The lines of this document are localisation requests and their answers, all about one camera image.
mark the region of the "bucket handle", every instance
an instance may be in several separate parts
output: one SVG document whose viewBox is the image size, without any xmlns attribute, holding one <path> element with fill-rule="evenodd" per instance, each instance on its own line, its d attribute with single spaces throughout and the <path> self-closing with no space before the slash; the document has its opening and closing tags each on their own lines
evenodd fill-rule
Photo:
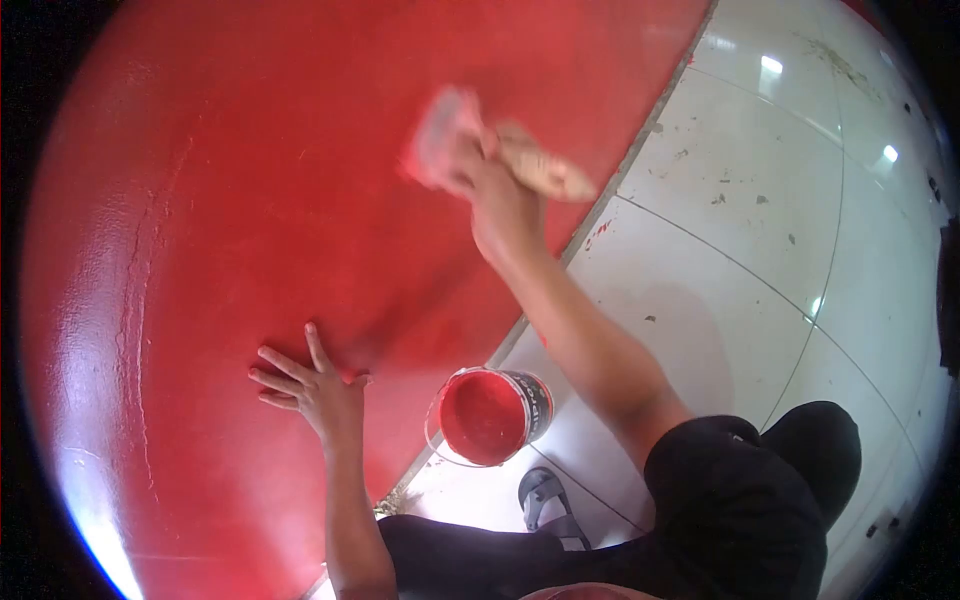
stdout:
<svg viewBox="0 0 960 600">
<path fill-rule="evenodd" d="M 454 373 L 454 375 L 458 375 L 465 371 L 466 369 L 460 369 L 459 371 Z M 434 453 L 440 458 L 444 459 L 445 461 L 448 461 L 449 463 L 453 463 L 454 465 L 457 465 L 459 467 L 489 468 L 489 467 L 499 467 L 500 465 L 502 465 L 503 463 L 500 463 L 500 465 L 474 465 L 470 463 L 461 463 L 460 461 L 455 461 L 449 456 L 443 454 L 437 446 L 433 445 L 433 440 L 430 439 L 430 416 L 433 415 L 433 407 L 437 405 L 437 398 L 439 396 L 440 396 L 439 394 L 437 394 L 436 396 L 433 396 L 433 400 L 431 400 L 430 406 L 426 409 L 426 417 L 423 419 L 423 438 L 426 440 L 427 446 L 431 450 L 433 450 Z"/>
</svg>

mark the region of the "red paint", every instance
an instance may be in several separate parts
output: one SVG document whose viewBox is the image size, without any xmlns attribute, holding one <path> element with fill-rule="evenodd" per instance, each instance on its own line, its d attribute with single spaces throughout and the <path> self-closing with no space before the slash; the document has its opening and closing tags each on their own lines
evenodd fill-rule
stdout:
<svg viewBox="0 0 960 600">
<path fill-rule="evenodd" d="M 467 85 L 607 181 L 706 5 L 123 3 L 50 131 L 20 286 L 37 443 L 108 573 L 149 598 L 303 594 L 323 454 L 257 401 L 257 347 L 307 362 L 313 320 L 345 376 L 372 371 L 381 497 L 436 390 L 520 314 L 468 204 L 396 174 L 419 111 Z M 589 209 L 549 206 L 553 252 Z"/>
<path fill-rule="evenodd" d="M 477 465 L 507 460 L 526 440 L 523 397 L 501 374 L 466 372 L 440 399 L 440 427 L 450 449 Z"/>
<path fill-rule="evenodd" d="M 883 30 L 880 28 L 880 23 L 874 16 L 873 12 L 867 7 L 867 4 L 863 0 L 843 0 L 843 3 L 853 9 L 860 18 L 870 23 L 871 27 L 876 29 L 881 34 Z"/>
<path fill-rule="evenodd" d="M 607 230 L 607 228 L 610 226 L 610 223 L 612 222 L 613 222 L 613 219 L 610 219 L 607 223 L 604 223 L 599 228 L 597 228 L 597 232 L 593 234 L 593 237 L 599 237 L 601 233 Z"/>
</svg>

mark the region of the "red paint can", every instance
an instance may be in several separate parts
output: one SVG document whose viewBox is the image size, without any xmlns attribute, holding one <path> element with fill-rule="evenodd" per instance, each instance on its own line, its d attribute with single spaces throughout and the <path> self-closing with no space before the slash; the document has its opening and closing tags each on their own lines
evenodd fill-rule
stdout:
<svg viewBox="0 0 960 600">
<path fill-rule="evenodd" d="M 528 372 L 461 369 L 434 403 L 446 443 L 471 467 L 504 463 L 542 436 L 553 419 L 549 390 Z"/>
</svg>

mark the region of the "man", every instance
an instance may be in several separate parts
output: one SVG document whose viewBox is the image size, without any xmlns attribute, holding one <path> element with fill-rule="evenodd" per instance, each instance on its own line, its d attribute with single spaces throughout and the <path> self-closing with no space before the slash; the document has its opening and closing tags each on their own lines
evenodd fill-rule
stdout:
<svg viewBox="0 0 960 600">
<path fill-rule="evenodd" d="M 363 478 L 370 380 L 343 382 L 307 324 L 312 369 L 262 347 L 259 355 L 290 378 L 256 369 L 250 377 L 276 390 L 261 400 L 300 411 L 320 436 L 327 567 L 338 597 L 815 598 L 827 529 L 859 477 L 856 425 L 831 402 L 798 407 L 763 436 L 737 417 L 697 419 L 647 348 L 604 316 L 550 255 L 544 199 L 484 153 L 480 140 L 461 136 L 451 174 L 472 203 L 477 248 L 644 475 L 657 522 L 650 534 L 617 546 L 564 550 L 574 539 L 588 542 L 572 516 L 540 514 L 551 497 L 566 508 L 565 495 L 555 475 L 534 469 L 520 494 L 533 533 L 415 516 L 378 524 Z"/>
</svg>

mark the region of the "dirt spot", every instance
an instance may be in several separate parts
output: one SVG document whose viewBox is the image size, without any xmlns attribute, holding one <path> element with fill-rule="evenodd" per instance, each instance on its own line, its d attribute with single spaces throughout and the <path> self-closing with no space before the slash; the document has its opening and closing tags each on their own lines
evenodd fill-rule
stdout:
<svg viewBox="0 0 960 600">
<path fill-rule="evenodd" d="M 794 35 L 803 39 L 809 46 L 810 49 L 804 52 L 804 54 L 815 55 L 818 59 L 829 64 L 833 68 L 834 73 L 847 78 L 851 84 L 863 92 L 868 100 L 876 102 L 877 104 L 883 104 L 883 97 L 880 96 L 880 93 L 870 84 L 867 76 L 854 69 L 851 64 L 837 54 L 835 50 L 819 39 L 810 39 L 800 34 Z"/>
</svg>

